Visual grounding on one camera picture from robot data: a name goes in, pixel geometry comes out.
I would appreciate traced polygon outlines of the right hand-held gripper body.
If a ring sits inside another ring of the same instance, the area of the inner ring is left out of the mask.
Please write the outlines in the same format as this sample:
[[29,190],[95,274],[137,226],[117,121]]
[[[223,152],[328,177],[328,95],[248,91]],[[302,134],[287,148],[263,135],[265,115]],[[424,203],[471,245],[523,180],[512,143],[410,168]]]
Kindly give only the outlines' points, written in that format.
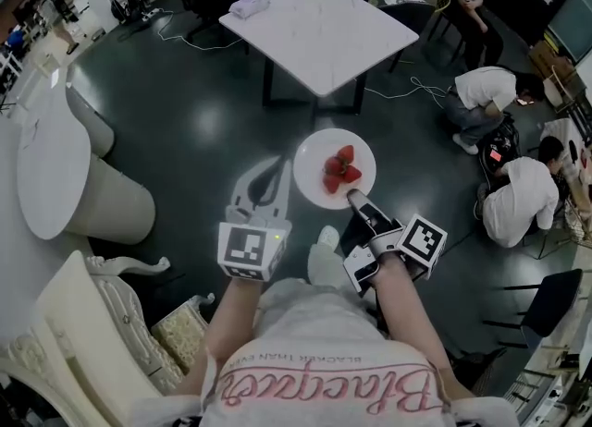
[[448,233],[414,214],[410,223],[404,225],[397,219],[388,218],[372,202],[353,204],[355,218],[364,224],[369,238],[356,244],[343,262],[344,270],[355,291],[363,295],[369,288],[370,279],[379,269],[379,259],[394,253],[409,261],[415,270],[414,279],[428,279],[444,250]]

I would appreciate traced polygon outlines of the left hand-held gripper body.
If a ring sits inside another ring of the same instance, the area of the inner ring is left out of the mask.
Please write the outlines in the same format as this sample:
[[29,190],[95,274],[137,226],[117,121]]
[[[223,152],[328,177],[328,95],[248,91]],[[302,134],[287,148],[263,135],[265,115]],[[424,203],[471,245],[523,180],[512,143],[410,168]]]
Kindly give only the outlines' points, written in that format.
[[279,193],[266,205],[247,195],[235,195],[219,224],[217,263],[233,278],[268,282],[288,246],[292,223],[287,219],[289,196]]

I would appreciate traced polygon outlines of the white round plate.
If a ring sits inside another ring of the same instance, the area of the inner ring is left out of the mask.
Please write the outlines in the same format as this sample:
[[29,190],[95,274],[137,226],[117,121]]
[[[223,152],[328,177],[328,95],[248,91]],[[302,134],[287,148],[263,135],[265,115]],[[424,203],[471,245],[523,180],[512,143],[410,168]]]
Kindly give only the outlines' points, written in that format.
[[[362,175],[352,183],[342,183],[330,193],[323,177],[325,162],[340,149],[351,145],[352,166]],[[367,143],[356,134],[342,128],[327,128],[314,132],[298,147],[293,164],[293,175],[302,195],[314,205],[328,210],[342,210],[349,206],[346,194],[358,189],[368,194],[376,181],[376,160]]]

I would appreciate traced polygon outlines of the person's left forearm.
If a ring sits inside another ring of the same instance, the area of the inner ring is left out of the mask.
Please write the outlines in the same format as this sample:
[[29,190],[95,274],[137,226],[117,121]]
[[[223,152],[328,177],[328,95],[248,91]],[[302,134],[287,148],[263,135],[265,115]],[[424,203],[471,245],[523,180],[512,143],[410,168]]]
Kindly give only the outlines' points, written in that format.
[[231,278],[209,323],[190,372],[178,385],[177,396],[200,396],[207,378],[217,373],[228,359],[253,339],[253,321],[263,282]]

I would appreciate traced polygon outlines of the person's right forearm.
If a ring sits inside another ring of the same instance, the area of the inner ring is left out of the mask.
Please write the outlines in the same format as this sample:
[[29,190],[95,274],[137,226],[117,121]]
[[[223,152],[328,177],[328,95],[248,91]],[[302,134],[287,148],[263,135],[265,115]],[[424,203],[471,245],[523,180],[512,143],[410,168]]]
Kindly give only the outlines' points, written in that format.
[[446,397],[474,397],[456,378],[446,350],[431,323],[406,265],[394,252],[384,253],[372,278],[378,303],[392,338],[418,351],[438,373]]

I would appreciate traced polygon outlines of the white square table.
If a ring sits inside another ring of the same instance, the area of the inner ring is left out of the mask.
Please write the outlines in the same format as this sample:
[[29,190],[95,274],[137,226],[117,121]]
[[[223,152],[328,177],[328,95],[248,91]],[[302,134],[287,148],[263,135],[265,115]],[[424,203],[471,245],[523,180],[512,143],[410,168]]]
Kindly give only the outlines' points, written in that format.
[[416,32],[363,0],[271,0],[247,19],[220,24],[265,57],[262,104],[282,68],[314,96],[313,114],[359,115],[368,71],[414,44]]

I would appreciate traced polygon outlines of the person's white shoe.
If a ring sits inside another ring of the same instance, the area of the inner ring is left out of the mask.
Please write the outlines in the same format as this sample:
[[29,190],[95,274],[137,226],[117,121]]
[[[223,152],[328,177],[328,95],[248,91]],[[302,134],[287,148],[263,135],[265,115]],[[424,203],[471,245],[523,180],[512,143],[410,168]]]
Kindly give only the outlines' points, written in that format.
[[339,231],[333,226],[324,226],[318,236],[317,244],[325,244],[335,250],[339,245]]

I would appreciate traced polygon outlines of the person's leg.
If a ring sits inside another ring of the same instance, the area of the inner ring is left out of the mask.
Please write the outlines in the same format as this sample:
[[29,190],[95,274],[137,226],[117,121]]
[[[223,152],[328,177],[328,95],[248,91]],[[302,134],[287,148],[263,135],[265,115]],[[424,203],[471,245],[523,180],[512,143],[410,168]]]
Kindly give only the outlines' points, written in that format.
[[311,246],[307,274],[314,286],[339,288],[348,282],[341,256],[326,243],[315,243]]

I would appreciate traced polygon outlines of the cream textured seat cushion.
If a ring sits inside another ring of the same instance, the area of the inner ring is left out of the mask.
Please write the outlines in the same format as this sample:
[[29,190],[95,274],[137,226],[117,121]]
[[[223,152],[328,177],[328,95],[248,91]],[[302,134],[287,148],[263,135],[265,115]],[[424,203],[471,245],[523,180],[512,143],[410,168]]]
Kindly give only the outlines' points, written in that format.
[[207,297],[195,295],[151,328],[153,337],[184,374],[190,371],[207,330],[201,306],[210,305],[214,300],[213,293]]

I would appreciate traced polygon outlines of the black equipment bag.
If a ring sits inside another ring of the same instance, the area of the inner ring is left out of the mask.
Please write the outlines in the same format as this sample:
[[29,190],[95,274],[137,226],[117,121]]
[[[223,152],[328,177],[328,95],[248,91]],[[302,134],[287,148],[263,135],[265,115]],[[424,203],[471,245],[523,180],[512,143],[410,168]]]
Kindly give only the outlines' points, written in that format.
[[488,133],[479,145],[479,163],[486,180],[494,177],[495,172],[507,162],[520,156],[519,132],[512,114],[505,112],[502,123]]

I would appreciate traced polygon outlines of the person's white printed t-shirt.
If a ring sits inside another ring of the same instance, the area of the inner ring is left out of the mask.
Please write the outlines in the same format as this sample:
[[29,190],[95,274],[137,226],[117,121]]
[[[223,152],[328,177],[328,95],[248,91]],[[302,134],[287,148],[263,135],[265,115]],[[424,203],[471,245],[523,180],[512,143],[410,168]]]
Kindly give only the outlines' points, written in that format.
[[519,427],[502,398],[449,398],[420,351],[332,288],[275,283],[254,332],[207,360],[200,394],[140,400],[126,427]]

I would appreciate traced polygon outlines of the black metal chair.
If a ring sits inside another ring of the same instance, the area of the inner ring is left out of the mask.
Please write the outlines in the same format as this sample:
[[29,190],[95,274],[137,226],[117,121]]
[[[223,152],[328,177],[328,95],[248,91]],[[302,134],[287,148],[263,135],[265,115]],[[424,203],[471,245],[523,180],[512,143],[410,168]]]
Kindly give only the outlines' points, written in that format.
[[536,351],[542,340],[551,335],[577,300],[585,271],[579,268],[550,274],[536,285],[506,286],[503,291],[535,290],[530,306],[519,323],[483,320],[482,324],[519,331],[522,343],[499,342],[505,348]]

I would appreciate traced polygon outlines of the white tissue pack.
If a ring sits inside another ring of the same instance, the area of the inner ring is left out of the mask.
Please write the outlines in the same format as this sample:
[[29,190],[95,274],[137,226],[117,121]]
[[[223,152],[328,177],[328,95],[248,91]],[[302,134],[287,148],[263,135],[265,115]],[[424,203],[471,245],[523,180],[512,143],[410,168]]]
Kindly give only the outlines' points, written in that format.
[[237,18],[247,19],[269,8],[271,0],[238,0],[232,3],[228,12]]

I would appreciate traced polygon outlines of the dark blue chair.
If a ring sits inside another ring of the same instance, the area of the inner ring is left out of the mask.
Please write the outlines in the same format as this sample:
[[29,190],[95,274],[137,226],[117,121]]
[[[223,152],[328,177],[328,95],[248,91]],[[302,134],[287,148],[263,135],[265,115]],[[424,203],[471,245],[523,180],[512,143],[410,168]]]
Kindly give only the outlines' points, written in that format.
[[424,31],[436,8],[428,3],[401,3],[383,5],[380,10],[399,21],[418,36]]

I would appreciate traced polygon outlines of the ornate white carved chair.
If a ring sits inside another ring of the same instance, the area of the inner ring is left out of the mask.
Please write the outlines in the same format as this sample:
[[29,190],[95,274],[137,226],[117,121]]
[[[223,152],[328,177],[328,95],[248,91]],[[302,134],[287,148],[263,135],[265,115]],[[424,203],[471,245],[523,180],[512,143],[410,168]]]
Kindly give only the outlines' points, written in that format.
[[73,252],[34,304],[30,328],[0,348],[0,374],[49,403],[67,427],[128,427],[134,405],[184,377],[153,337],[123,274],[170,266]]

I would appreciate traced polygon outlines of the round white side table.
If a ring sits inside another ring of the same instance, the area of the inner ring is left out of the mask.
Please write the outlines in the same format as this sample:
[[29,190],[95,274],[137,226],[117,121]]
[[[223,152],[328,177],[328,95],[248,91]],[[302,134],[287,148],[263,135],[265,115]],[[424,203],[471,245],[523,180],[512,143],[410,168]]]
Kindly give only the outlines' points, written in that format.
[[18,144],[17,187],[21,211],[36,237],[50,240],[66,230],[91,157],[88,132],[68,110],[30,116]]

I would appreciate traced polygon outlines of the black backpack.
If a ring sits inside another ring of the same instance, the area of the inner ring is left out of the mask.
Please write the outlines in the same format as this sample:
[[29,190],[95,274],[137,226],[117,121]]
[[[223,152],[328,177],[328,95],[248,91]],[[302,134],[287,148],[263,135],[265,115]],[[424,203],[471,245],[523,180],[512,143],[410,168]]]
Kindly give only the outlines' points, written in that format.
[[150,12],[146,0],[125,0],[123,4],[117,0],[111,2],[111,13],[120,24],[129,24],[142,20]]

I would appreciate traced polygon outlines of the cardboard box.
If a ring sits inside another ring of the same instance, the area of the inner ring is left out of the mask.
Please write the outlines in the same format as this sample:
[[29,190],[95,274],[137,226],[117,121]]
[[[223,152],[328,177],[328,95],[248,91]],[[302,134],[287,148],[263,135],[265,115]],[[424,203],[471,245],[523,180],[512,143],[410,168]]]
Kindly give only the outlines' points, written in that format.
[[566,79],[575,71],[570,53],[564,46],[554,48],[546,40],[537,42],[528,53],[528,58],[543,79],[555,71],[559,79]]

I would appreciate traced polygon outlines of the beige cylindrical pedestal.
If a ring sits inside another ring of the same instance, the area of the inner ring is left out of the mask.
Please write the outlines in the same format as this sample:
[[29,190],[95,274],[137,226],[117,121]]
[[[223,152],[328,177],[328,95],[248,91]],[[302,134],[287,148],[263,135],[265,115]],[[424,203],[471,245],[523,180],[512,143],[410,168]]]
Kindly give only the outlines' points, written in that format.
[[70,112],[85,127],[92,152],[100,158],[107,156],[115,144],[114,130],[71,85],[66,86],[66,100]]
[[155,214],[154,198],[148,189],[93,155],[79,204],[66,230],[135,245],[151,232]]

